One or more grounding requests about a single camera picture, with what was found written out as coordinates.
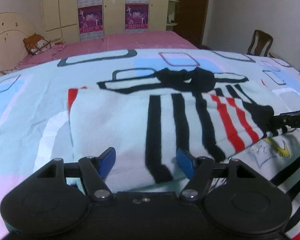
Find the striped white knit sweater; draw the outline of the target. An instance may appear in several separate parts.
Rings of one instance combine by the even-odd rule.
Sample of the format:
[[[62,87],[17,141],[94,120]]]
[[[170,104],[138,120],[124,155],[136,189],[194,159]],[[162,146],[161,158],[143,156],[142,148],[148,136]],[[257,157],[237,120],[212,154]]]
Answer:
[[[286,133],[286,126],[270,125],[279,105],[261,81],[202,68],[165,68],[68,90],[75,159],[113,147],[106,179],[112,191],[183,178],[177,150],[221,162]]]

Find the white garment with yellow logo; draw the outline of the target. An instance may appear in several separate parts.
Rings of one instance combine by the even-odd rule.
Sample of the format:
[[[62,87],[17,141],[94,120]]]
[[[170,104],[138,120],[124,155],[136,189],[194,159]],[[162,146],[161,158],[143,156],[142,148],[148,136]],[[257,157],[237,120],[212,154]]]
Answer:
[[[300,129],[260,140],[235,155],[272,182],[292,202],[292,214],[286,225],[290,239],[300,239]]]

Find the patterned light blue quilt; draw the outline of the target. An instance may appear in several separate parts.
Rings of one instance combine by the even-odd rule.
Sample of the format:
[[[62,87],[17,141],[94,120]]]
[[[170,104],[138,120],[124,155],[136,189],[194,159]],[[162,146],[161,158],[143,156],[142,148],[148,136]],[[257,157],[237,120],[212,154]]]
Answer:
[[[289,63],[225,51],[124,49],[4,75],[0,239],[290,239],[290,198],[239,153],[221,162],[193,155],[191,179],[128,191],[98,174],[103,152],[75,159],[68,90],[165,68],[242,75],[279,99],[274,115],[300,110],[300,73]]]

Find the dark wooden chair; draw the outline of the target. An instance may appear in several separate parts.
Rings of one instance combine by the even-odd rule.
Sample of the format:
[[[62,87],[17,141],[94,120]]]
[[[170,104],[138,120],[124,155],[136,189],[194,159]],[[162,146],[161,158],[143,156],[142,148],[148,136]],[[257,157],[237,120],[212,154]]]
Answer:
[[[267,57],[273,44],[273,37],[261,30],[254,30],[253,38],[247,54]]]

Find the pink bed sheet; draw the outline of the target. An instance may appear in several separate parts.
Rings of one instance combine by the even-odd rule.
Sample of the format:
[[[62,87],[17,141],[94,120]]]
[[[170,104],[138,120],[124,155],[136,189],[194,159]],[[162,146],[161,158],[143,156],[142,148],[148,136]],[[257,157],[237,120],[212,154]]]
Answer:
[[[24,69],[67,57],[123,49],[196,49],[173,31],[113,34],[97,40],[55,45],[39,55],[27,55],[17,64]]]

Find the orange cartoon pillow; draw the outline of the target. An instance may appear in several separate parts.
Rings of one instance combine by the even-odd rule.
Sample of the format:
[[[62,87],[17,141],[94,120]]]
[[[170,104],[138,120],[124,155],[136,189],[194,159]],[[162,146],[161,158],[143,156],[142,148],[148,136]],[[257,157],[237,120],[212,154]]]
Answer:
[[[41,54],[55,46],[53,42],[46,40],[43,36],[37,33],[24,38],[23,43],[27,52],[31,55]]]

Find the dark brown wooden door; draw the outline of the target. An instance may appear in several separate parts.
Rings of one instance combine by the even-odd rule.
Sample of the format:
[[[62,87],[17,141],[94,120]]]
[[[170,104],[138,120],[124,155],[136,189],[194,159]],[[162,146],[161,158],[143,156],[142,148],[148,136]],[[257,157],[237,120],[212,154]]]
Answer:
[[[178,0],[173,31],[196,47],[202,45],[209,0]]]

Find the cream wardrobe with posters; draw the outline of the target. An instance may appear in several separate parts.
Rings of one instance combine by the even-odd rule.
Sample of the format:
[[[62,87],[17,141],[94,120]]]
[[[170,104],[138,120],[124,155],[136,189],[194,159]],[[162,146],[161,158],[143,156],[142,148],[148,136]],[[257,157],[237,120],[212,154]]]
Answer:
[[[105,35],[125,32],[125,0],[103,0]],[[149,0],[149,31],[165,31],[169,0]],[[43,0],[45,36],[66,43],[78,42],[79,20],[77,0]]]

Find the cream wooden headboard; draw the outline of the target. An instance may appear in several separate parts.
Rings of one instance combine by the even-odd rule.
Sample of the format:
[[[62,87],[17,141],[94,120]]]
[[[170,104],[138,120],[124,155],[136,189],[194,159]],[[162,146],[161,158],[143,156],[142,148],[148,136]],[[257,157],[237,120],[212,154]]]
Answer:
[[[28,55],[23,39],[35,33],[34,24],[19,13],[0,13],[0,71],[17,66]]]

